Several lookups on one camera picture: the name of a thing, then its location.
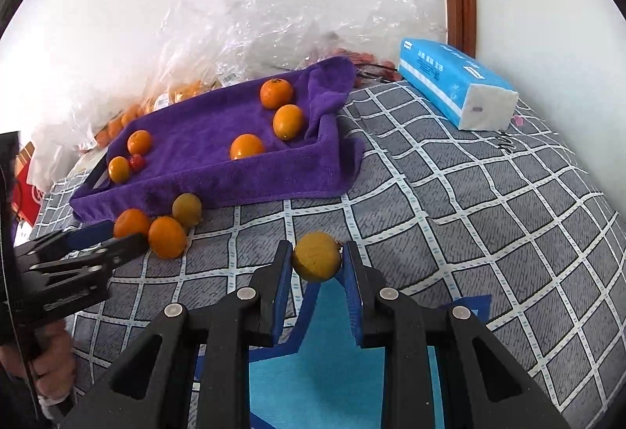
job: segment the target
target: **red fruit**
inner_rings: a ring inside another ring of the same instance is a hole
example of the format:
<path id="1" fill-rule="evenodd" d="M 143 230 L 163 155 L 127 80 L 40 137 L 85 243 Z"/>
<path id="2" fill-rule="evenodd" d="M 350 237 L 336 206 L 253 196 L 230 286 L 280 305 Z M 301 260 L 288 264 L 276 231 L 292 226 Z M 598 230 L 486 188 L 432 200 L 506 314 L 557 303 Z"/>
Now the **red fruit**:
<path id="1" fill-rule="evenodd" d="M 135 154 L 131 157 L 128 163 L 130 164 L 130 169 L 134 173 L 139 173 L 146 167 L 146 160 L 139 154 Z"/>

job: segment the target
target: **tissue pack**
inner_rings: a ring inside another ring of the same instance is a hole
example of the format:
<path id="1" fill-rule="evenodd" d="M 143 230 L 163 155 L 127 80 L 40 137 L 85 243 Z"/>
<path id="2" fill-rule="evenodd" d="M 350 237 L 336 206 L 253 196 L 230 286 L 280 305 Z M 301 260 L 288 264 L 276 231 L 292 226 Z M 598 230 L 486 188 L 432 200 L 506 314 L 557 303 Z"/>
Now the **tissue pack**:
<path id="1" fill-rule="evenodd" d="M 408 39 L 399 72 L 461 130 L 505 130 L 518 93 L 507 81 L 446 44 Z"/>

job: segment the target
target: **human hand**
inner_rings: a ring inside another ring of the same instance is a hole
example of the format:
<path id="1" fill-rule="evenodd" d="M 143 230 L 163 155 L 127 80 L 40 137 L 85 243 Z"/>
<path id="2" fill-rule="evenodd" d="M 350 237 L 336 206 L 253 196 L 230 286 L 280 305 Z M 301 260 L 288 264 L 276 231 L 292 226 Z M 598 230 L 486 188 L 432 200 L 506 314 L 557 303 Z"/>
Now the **human hand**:
<path id="1" fill-rule="evenodd" d="M 65 329 L 63 320 L 46 325 L 40 335 L 47 341 L 47 347 L 31 363 L 35 386 L 44 397 L 63 399 L 71 391 L 76 371 L 72 338 Z M 26 378 L 26 370 L 15 345 L 0 346 L 0 363 L 8 374 Z"/>

